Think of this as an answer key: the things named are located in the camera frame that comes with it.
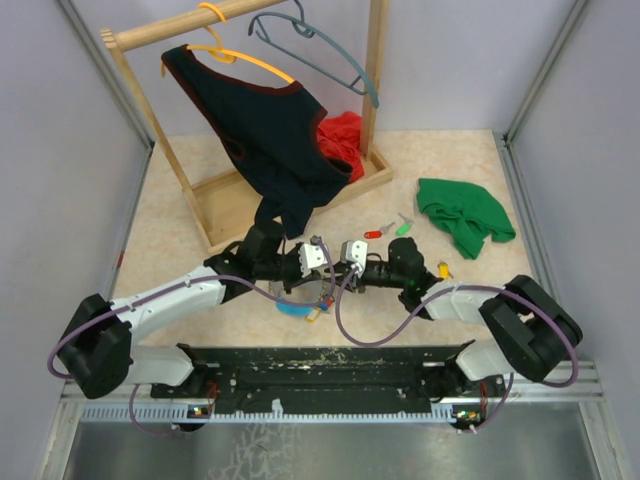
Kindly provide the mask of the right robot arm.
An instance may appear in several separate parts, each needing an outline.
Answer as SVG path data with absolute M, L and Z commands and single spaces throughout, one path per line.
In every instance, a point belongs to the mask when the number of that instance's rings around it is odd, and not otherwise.
M 502 287 L 457 283 L 431 273 L 416 242 L 397 238 L 385 260 L 372 260 L 364 241 L 343 244 L 333 267 L 338 294 L 369 287 L 396 289 L 407 318 L 368 347 L 395 339 L 416 318 L 483 325 L 486 340 L 465 344 L 447 370 L 448 387 L 470 395 L 490 376 L 519 374 L 554 388 L 573 384 L 579 373 L 576 348 L 583 339 L 575 320 L 531 277 L 517 275 Z

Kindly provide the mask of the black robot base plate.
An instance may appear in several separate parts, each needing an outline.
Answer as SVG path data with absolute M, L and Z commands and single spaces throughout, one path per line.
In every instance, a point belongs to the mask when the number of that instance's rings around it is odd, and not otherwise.
M 154 399 L 211 400 L 219 414 L 428 413 L 445 398 L 498 398 L 496 375 L 467 379 L 459 346 L 194 348 L 196 367 L 179 386 L 155 384 Z

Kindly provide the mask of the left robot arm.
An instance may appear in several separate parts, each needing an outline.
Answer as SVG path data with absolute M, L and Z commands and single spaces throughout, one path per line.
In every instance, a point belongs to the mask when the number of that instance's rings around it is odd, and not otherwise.
M 279 282 L 291 290 L 320 279 L 330 264 L 318 237 L 289 252 L 283 252 L 283 245 L 279 224 L 257 224 L 244 239 L 163 286 L 115 300 L 86 297 L 48 355 L 49 373 L 74 381 L 88 399 L 102 398 L 121 385 L 165 385 L 189 397 L 201 394 L 208 384 L 207 366 L 189 346 L 151 347 L 143 340 L 250 291 L 272 299 L 259 282 Z

